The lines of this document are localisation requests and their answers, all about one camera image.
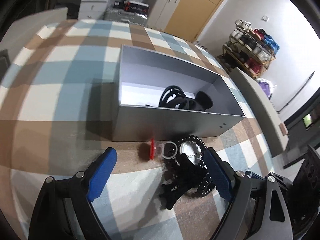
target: white sneaker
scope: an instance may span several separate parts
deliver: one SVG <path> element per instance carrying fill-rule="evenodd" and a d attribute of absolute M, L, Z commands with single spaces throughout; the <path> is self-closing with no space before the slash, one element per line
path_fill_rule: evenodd
<path fill-rule="evenodd" d="M 236 40 L 239 40 L 241 37 L 242 37 L 243 33 L 242 32 L 239 32 L 236 36 L 235 36 L 235 39 Z"/>
<path fill-rule="evenodd" d="M 257 55 L 261 50 L 262 50 L 262 49 L 261 49 L 259 46 L 257 46 L 257 47 L 252 51 L 252 53 L 253 53 L 254 55 Z"/>
<path fill-rule="evenodd" d="M 241 24 L 241 27 L 244 28 L 245 30 L 249 30 L 250 26 L 251 26 L 251 23 L 249 22 L 243 22 Z"/>
<path fill-rule="evenodd" d="M 223 46 L 225 47 L 225 48 L 227 48 L 228 50 L 230 50 L 230 51 L 233 51 L 232 50 L 232 48 L 230 47 L 230 41 L 227 41 L 225 44 L 223 44 Z"/>
<path fill-rule="evenodd" d="M 268 60 L 271 59 L 271 55 L 269 55 L 268 53 L 266 53 L 264 50 L 261 50 L 257 57 L 261 60 L 261 62 L 266 62 Z"/>
<path fill-rule="evenodd" d="M 235 21 L 235 24 L 240 26 L 243 22 L 244 22 L 243 20 L 238 19 Z"/>
<path fill-rule="evenodd" d="M 230 35 L 231 35 L 232 37 L 235 37 L 238 33 L 239 33 L 239 30 L 238 30 L 238 29 L 235 29 Z"/>

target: gray box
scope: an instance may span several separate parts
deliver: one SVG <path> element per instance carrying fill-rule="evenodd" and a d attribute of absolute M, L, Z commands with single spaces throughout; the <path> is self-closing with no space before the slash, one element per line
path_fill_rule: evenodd
<path fill-rule="evenodd" d="M 245 117 L 220 75 L 156 51 L 122 46 L 115 83 L 113 141 L 171 140 L 185 134 L 214 137 Z M 187 97 L 207 93 L 213 107 L 206 112 L 158 107 L 170 85 L 179 86 Z"/>

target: blue gripper pad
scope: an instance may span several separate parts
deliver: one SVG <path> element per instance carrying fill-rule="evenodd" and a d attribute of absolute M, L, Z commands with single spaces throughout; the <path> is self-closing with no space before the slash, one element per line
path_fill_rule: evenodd
<path fill-rule="evenodd" d="M 213 148 L 205 150 L 203 160 L 204 164 L 207 166 L 211 180 L 216 185 L 220 196 L 228 202 L 231 202 L 233 199 L 233 183 L 231 181 L 234 179 L 233 169 L 231 168 L 230 170 L 229 167 L 225 167 L 225 163 L 220 159 L 219 155 Z"/>
<path fill-rule="evenodd" d="M 106 185 L 110 174 L 116 165 L 117 152 L 115 149 L 109 147 L 103 153 L 104 159 L 100 165 L 96 168 L 93 176 L 89 180 L 89 189 L 87 193 L 87 199 L 92 202 L 95 198 L 100 197 L 101 192 Z"/>

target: red clip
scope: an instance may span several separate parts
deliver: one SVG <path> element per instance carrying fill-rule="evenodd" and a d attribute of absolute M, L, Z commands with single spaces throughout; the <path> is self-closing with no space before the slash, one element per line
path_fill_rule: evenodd
<path fill-rule="evenodd" d="M 155 140 L 151 139 L 151 147 L 150 147 L 150 159 L 153 160 L 155 157 Z"/>

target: metal screw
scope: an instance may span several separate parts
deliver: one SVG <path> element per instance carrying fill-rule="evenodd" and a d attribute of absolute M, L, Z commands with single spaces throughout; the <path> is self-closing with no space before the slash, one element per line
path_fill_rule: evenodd
<path fill-rule="evenodd" d="M 244 174 L 243 171 L 236 171 L 236 175 L 237 175 L 238 177 L 244 177 L 244 176 L 245 176 L 245 174 Z"/>
<path fill-rule="evenodd" d="M 77 177 L 77 178 L 83 178 L 83 177 L 84 177 L 84 172 L 83 172 L 83 171 L 78 171 L 78 172 L 76 173 L 76 177 Z"/>
<path fill-rule="evenodd" d="M 275 177 L 273 177 L 273 176 L 269 176 L 269 177 L 268 177 L 268 180 L 269 180 L 270 182 L 275 182 L 275 181 L 276 181 Z"/>
<path fill-rule="evenodd" d="M 53 177 L 47 177 L 46 179 L 45 179 L 45 182 L 46 183 L 50 183 L 50 182 L 52 182 L 53 181 Z"/>

